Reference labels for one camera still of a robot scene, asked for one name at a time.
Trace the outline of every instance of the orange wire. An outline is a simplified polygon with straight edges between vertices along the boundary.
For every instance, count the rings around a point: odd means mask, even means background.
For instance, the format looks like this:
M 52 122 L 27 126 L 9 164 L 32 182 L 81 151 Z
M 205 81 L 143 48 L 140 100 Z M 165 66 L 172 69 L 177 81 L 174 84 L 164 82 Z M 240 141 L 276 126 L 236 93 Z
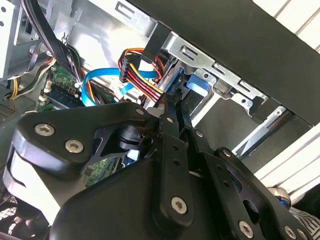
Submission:
M 45 64 L 49 64 L 49 63 L 52 61 L 52 59 L 53 59 L 53 57 L 50 58 L 48 61 L 45 61 L 44 63 L 45 63 Z
M 160 71 L 158 70 L 157 66 L 154 63 L 152 63 L 152 66 L 153 66 L 154 70 L 156 71 L 156 73 L 159 75 L 159 77 L 157 77 L 157 79 L 162 79 L 162 75 L 161 75 Z
M 162 71 L 165 72 L 165 66 L 158 56 L 156 57 L 156 61 L 160 64 Z
M 82 76 L 85 77 L 86 73 L 85 73 L 85 71 L 84 71 L 83 68 L 81 68 L 81 73 L 82 73 Z M 92 99 L 94 102 L 96 102 L 96 101 L 95 101 L 95 98 L 94 98 L 94 92 L 92 91 L 92 87 L 91 87 L 90 80 L 86 83 L 86 86 L 87 86 L 87 88 L 88 88 L 88 92 L 89 92 L 89 94 L 90 94 L 91 99 Z
M 153 98 L 152 98 L 149 94 L 147 94 L 146 92 L 144 92 L 138 85 L 136 85 L 136 84 L 135 84 L 133 81 L 131 81 L 128 77 L 126 78 L 126 80 L 127 80 L 129 83 L 131 83 L 136 89 L 139 89 L 141 92 L 143 92 L 144 95 L 145 95 L 148 99 L 150 99 L 152 102 L 155 103 L 155 100 L 153 100 Z
M 132 52 L 132 51 L 143 51 L 144 48 L 141 48 L 141 47 L 136 47 L 136 48 L 128 48 L 125 52 L 124 52 L 124 55 L 127 55 L 129 52 Z

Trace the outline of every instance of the black metal bracket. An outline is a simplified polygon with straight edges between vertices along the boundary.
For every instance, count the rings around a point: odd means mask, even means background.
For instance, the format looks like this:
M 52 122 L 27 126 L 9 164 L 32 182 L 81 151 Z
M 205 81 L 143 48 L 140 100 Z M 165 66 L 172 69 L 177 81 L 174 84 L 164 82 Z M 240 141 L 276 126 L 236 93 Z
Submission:
M 166 27 L 161 22 L 158 22 L 146 47 L 144 48 L 141 59 L 148 64 L 151 64 L 155 60 L 156 56 L 158 56 L 170 33 L 170 28 Z
M 159 120 L 160 138 L 156 145 L 153 217 L 159 228 L 177 235 L 194 220 L 187 149 L 179 138 L 175 99 L 164 94 L 157 103 L 164 110 Z
M 286 233 L 289 227 L 297 236 L 302 239 L 297 229 L 301 229 L 299 221 L 280 204 L 278 199 L 245 167 L 237 157 L 226 148 L 219 148 L 215 155 L 224 160 L 228 171 L 241 183 L 239 196 L 242 201 L 255 206 L 258 211 L 259 224 L 266 239 L 290 239 Z

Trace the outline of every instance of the cable bundle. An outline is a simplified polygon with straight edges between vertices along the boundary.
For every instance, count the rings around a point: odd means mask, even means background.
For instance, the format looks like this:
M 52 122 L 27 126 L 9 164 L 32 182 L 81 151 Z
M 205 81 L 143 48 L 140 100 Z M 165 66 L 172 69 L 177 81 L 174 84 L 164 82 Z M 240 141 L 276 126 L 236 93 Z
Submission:
M 26 95 L 26 94 L 32 92 L 36 88 L 36 86 L 39 84 L 39 82 L 41 81 L 41 79 L 42 79 L 43 75 L 46 73 L 46 71 L 48 71 L 55 63 L 56 63 L 56 60 L 54 58 L 52 58 L 49 62 L 42 65 L 38 69 L 33 81 L 28 86 L 26 86 L 24 89 L 22 89 L 20 91 L 19 91 L 19 86 L 20 86 L 21 78 L 20 77 L 15 78 L 13 80 L 13 90 L 11 92 L 7 93 L 4 96 L 4 99 L 14 100 L 14 99 L 19 98 L 20 96 L 23 96 L 23 95 Z
M 67 47 L 56 38 L 55 33 L 51 29 L 38 4 L 38 1 L 21 0 L 21 6 L 33 29 L 39 35 L 41 41 L 50 51 L 52 56 L 57 60 L 61 67 L 73 75 L 74 72 L 71 67 L 72 63 L 70 52 Z
M 8 92 L 5 96 L 4 96 L 4 100 L 6 99 L 13 99 L 15 96 L 17 96 L 18 94 L 18 90 L 19 90 L 19 86 L 20 86 L 20 82 L 21 82 L 21 77 L 17 77 L 11 80 L 8 80 L 8 85 L 7 88 L 10 88 L 11 85 L 11 81 L 13 82 L 13 90 L 11 92 Z
M 122 69 L 124 56 L 127 56 L 129 54 L 141 55 L 143 51 L 144 51 L 144 48 L 129 48 L 123 51 L 120 59 L 118 60 L 119 69 L 120 70 Z M 156 57 L 155 61 L 152 63 L 152 66 L 158 74 L 157 78 L 154 81 L 158 83 L 165 72 L 165 66 L 158 56 Z M 143 94 L 151 101 L 156 102 L 160 98 L 161 94 L 164 93 L 164 91 L 157 88 L 155 85 L 149 82 L 146 78 L 144 78 L 136 69 L 134 64 L 132 63 L 129 64 L 127 73 L 128 73 L 128 76 L 126 80 L 129 83 L 131 83 L 135 88 L 143 92 Z

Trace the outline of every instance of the black plastic part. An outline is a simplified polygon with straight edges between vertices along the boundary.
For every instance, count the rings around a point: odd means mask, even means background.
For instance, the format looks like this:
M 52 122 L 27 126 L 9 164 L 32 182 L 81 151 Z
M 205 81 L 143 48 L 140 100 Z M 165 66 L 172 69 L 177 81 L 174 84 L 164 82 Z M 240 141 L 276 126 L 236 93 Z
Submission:
M 139 144 L 143 139 L 139 129 L 134 126 L 125 126 L 119 130 L 119 145 L 122 149 L 140 150 Z
M 252 107 L 250 107 L 249 109 L 249 115 L 250 116 L 253 116 L 255 114 L 255 112 L 260 108 L 261 104 L 264 102 L 264 99 L 259 97 L 259 96 L 256 96 L 254 97 L 254 99 L 252 100 Z
M 170 33 L 170 28 L 166 27 L 161 22 L 158 22 L 154 32 L 152 33 L 147 45 L 143 50 L 141 59 L 148 64 L 151 64 L 153 61 L 155 61 L 156 56 L 158 56 Z
M 161 137 L 154 156 L 156 158 L 152 214 L 157 226 L 167 236 L 177 236 L 194 221 L 194 205 L 189 179 L 188 157 L 185 142 L 179 137 L 174 97 L 164 94 L 158 101 L 164 107 L 159 120 Z M 172 199 L 181 198 L 187 212 L 177 213 Z
M 258 210 L 260 228 L 266 239 L 287 239 L 288 235 L 282 226 L 289 226 L 297 239 L 302 239 L 296 229 L 301 227 L 299 221 L 279 203 L 272 193 L 254 174 L 226 148 L 219 148 L 215 155 L 224 160 L 228 171 L 242 184 L 239 195 L 242 200 L 250 201 Z M 304 230 L 309 239 L 311 235 Z
M 252 116 L 252 120 L 256 123 L 263 123 L 267 117 L 277 108 L 279 107 L 279 103 L 273 100 L 272 98 L 268 98 L 265 103 L 260 105 L 260 107 L 254 112 Z
M 305 121 L 320 122 L 320 55 L 253 1 L 129 2 Z
M 50 240 L 212 240 L 221 239 L 216 223 L 217 199 L 209 200 L 206 181 L 189 174 L 194 216 L 192 225 L 174 238 L 158 228 L 152 215 L 156 180 L 154 159 L 144 159 L 72 197 L 56 216 Z
M 306 192 L 294 207 L 320 219 L 320 184 Z
M 245 221 L 252 228 L 255 239 L 264 239 L 251 222 L 223 159 L 214 156 L 215 152 L 210 149 L 206 138 L 198 136 L 196 129 L 189 132 L 189 142 L 194 143 L 194 149 L 188 152 L 190 157 L 197 159 L 199 169 L 210 183 L 207 191 L 212 193 L 213 198 L 219 199 L 215 207 L 220 219 L 218 226 L 223 236 L 226 239 L 241 239 L 243 233 L 238 227 L 239 221 Z
M 122 68 L 121 68 L 121 73 L 120 73 L 120 81 L 122 83 L 127 82 L 127 77 L 128 77 L 128 70 L 129 70 L 129 64 L 133 64 L 136 69 L 139 69 L 140 66 L 140 55 L 138 54 L 129 54 L 123 57 L 123 62 L 122 62 Z
M 2 240 L 21 240 L 20 238 L 16 238 L 14 236 L 5 234 L 3 232 L 0 232 L 0 239 L 2 239 Z
M 191 114 L 195 110 L 195 108 L 199 105 L 199 103 L 204 99 L 204 97 L 190 89 L 188 89 L 188 91 L 189 92 L 186 94 L 183 100 L 187 105 L 189 114 Z
M 149 118 L 146 110 L 132 102 L 28 114 L 17 124 L 13 146 L 23 159 L 52 175 L 60 179 L 76 179 L 85 171 L 87 164 L 118 156 L 113 153 L 117 153 L 119 146 L 109 146 L 111 152 L 105 150 L 107 144 L 113 144 L 109 139 L 117 129 L 127 125 L 144 126 Z M 37 134 L 35 126 L 41 123 L 53 126 L 54 134 Z M 83 151 L 68 152 L 65 147 L 68 140 L 81 142 Z

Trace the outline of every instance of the silver metal chassis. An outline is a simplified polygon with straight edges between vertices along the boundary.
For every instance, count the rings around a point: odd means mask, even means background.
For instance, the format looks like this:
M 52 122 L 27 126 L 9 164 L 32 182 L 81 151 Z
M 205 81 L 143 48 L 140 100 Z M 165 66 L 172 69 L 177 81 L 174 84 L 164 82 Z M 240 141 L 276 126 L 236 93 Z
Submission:
M 5 12 L 0 11 L 0 81 L 12 76 L 24 73 L 29 65 L 29 51 L 35 47 L 38 40 L 31 40 L 21 32 L 23 12 L 19 3 L 12 3 L 2 0 L 0 7 L 5 8 Z M 46 56 L 41 56 L 38 62 L 43 62 Z

